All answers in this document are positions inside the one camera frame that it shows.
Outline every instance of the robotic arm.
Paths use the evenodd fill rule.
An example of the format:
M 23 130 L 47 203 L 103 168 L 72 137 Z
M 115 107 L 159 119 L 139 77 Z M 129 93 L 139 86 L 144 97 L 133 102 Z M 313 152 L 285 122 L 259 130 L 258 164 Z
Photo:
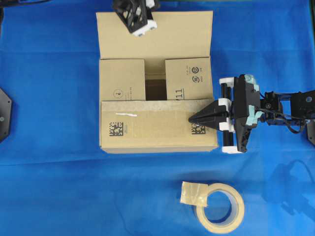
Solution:
M 315 90 L 304 93 L 266 92 L 263 96 L 252 75 L 223 78 L 220 84 L 222 98 L 190 117 L 189 122 L 222 131 L 223 152 L 246 152 L 251 131 L 257 127 L 258 121 L 285 125 L 297 134 L 315 118 Z M 283 113 L 281 101 L 290 101 L 291 115 Z M 233 133 L 236 134 L 237 146 L 234 146 Z

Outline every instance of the tape roll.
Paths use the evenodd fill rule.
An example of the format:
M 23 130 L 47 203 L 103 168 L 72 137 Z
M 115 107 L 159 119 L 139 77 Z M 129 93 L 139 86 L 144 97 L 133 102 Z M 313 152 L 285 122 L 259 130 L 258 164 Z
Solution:
M 242 196 L 231 186 L 221 183 L 211 184 L 207 188 L 208 196 L 214 192 L 224 193 L 231 202 L 231 213 L 229 217 L 220 223 L 212 223 L 205 215 L 203 206 L 196 206 L 196 215 L 200 223 L 210 232 L 216 234 L 227 234 L 235 230 L 243 221 L 245 206 Z

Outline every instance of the blue cloth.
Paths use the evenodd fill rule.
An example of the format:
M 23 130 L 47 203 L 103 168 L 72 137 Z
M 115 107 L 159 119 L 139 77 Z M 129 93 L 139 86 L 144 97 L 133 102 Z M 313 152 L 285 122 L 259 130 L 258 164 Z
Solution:
M 243 73 L 262 92 L 315 89 L 308 0 L 161 4 L 214 11 L 216 98 L 219 78 Z M 5 9 L 0 88 L 14 105 L 11 135 L 0 144 L 0 235 L 210 235 L 179 203 L 183 180 L 241 193 L 244 221 L 230 235 L 314 235 L 315 147 L 305 133 L 259 124 L 243 155 L 99 149 L 98 11 L 111 11 L 111 2 Z

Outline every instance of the box flap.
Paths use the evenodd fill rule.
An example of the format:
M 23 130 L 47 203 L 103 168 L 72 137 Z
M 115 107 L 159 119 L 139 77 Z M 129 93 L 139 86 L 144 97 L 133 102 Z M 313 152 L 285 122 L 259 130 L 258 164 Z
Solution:
M 101 59 L 145 59 L 146 74 L 165 73 L 165 59 L 210 55 L 212 11 L 153 12 L 157 29 L 130 34 L 114 12 L 98 12 Z
M 168 147 L 174 150 L 185 150 L 188 147 L 213 149 L 217 146 L 216 130 L 188 122 L 190 116 L 210 102 L 208 99 L 103 101 L 101 146 L 103 149 L 154 147 Z

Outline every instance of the white plastic part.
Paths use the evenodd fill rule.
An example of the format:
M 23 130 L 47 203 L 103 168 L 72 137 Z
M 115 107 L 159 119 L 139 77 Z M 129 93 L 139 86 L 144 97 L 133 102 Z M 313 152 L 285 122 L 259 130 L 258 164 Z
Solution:
M 146 6 L 152 8 L 155 6 L 154 0 L 146 0 Z
M 237 150 L 237 146 L 223 146 L 222 147 L 222 152 L 228 153 L 228 154 L 242 153 L 242 152 Z
M 158 27 L 157 23 L 153 20 L 148 20 L 148 23 L 144 26 L 141 27 L 140 29 L 136 30 L 135 32 L 133 32 L 132 34 L 135 36 L 143 36 L 145 35 L 145 33 L 149 30 L 153 30 L 156 29 Z
M 221 78 L 219 79 L 219 83 L 226 84 L 228 87 L 233 88 L 234 87 L 234 77 L 228 77 L 228 78 Z
M 206 185 L 201 183 L 183 182 L 182 195 L 183 192 L 185 193 L 186 199 L 193 200 L 192 202 L 188 202 L 186 204 L 195 206 L 195 212 L 198 220 L 208 231 L 216 234 L 227 234 L 235 230 L 242 223 L 245 213 L 245 205 L 242 196 L 233 187 L 222 183 Z M 206 217 L 204 210 L 204 204 L 207 204 L 208 196 L 215 192 L 224 193 L 231 203 L 230 215 L 227 219 L 220 223 L 210 222 Z M 199 199 L 197 202 L 201 203 L 202 206 L 195 205 L 193 203 L 196 199 Z
M 226 111 L 230 112 L 230 109 L 231 109 L 231 106 L 232 106 L 232 102 L 231 102 L 230 99 L 219 98 L 218 103 L 219 103 L 219 106 L 225 106 L 226 107 Z M 234 129 L 234 125 L 233 125 L 232 119 L 227 117 L 226 118 L 226 122 L 220 122 L 219 123 L 219 130 L 221 130 L 221 131 L 228 130 L 229 132 L 235 133 L 235 129 Z

